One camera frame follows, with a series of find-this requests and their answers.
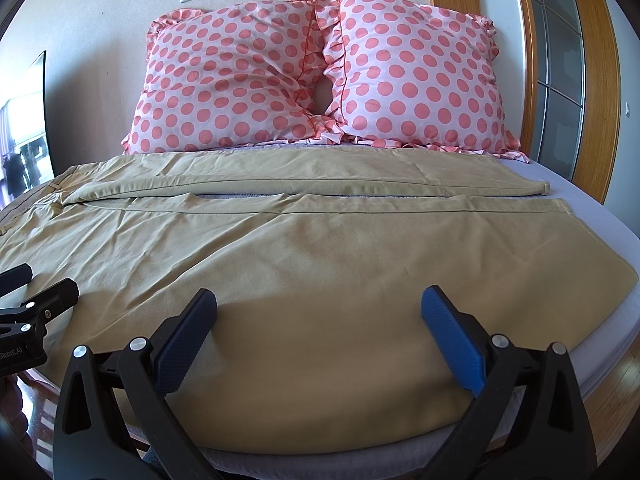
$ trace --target screen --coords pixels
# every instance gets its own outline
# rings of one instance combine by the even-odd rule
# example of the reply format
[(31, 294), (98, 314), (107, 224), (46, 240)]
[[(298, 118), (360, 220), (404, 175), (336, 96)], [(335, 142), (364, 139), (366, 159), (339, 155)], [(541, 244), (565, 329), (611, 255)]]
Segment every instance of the screen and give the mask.
[(0, 209), (53, 178), (44, 118), (43, 52), (0, 108)]

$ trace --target silver screw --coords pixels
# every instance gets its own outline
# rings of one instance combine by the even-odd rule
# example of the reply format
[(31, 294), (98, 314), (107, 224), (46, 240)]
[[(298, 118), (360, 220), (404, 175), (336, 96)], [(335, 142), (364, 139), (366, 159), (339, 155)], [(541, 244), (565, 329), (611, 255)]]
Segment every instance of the silver screw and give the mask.
[(82, 357), (86, 354), (86, 346), (80, 345), (74, 348), (74, 357)]
[(564, 346), (562, 343), (559, 343), (558, 341), (551, 345), (551, 349), (558, 355), (566, 354), (566, 346)]
[(129, 348), (133, 351), (142, 350), (146, 346), (146, 339), (143, 337), (135, 338), (131, 343), (129, 343)]
[(509, 340), (502, 334), (496, 334), (491, 338), (491, 342), (496, 348), (507, 348), (509, 346)]

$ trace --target bed sheet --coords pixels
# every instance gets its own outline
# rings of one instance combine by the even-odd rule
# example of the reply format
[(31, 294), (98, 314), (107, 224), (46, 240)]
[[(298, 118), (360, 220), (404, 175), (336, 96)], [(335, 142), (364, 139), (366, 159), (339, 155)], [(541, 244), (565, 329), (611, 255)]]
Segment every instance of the bed sheet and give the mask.
[[(615, 216), (586, 193), (544, 166), (501, 160), (531, 180), (550, 183), (548, 198), (562, 198), (598, 236), (640, 274), (640, 240)], [(235, 198), (248, 195), (215, 195)], [(530, 200), (536, 197), (513, 198)], [(640, 332), (640, 284), (607, 320), (572, 352), (571, 359), (583, 397), (593, 391)], [(494, 437), (506, 434), (518, 411), (523, 392), (511, 398)], [(443, 444), (452, 426), (401, 442), (367, 449), (320, 455), (273, 456), (202, 449), (218, 469), (258, 479), (278, 480), (382, 480), (424, 467)]]

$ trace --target wall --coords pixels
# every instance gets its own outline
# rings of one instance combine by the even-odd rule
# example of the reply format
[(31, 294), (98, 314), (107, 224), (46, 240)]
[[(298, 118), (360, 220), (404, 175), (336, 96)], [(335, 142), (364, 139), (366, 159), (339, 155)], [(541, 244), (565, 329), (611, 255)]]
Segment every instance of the wall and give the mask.
[(243, 1), (252, 0), (26, 0), (0, 40), (0, 104), (46, 49), (56, 169), (117, 155), (142, 90), (149, 23), (180, 6), (211, 10)]
[(640, 236), (640, 40), (616, 1), (606, 1), (618, 44), (622, 106), (618, 150), (604, 206)]
[(520, 0), (480, 0), (482, 13), (494, 20), (495, 43), (500, 54), (494, 61), (495, 76), (504, 101), (505, 126), (520, 138), (524, 112), (526, 68), (524, 22)]

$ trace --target pink pillow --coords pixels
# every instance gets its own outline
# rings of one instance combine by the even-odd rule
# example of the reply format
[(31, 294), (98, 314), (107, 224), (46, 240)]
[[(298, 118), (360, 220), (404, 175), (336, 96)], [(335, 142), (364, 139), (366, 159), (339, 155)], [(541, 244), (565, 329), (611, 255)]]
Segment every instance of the pink pillow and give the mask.
[(225, 148), (316, 134), (326, 63), (314, 3), (254, 2), (155, 20), (126, 153)]
[(389, 148), (518, 149), (504, 127), (491, 20), (407, 0), (317, 1), (324, 73), (334, 83), (335, 124), (325, 136)]

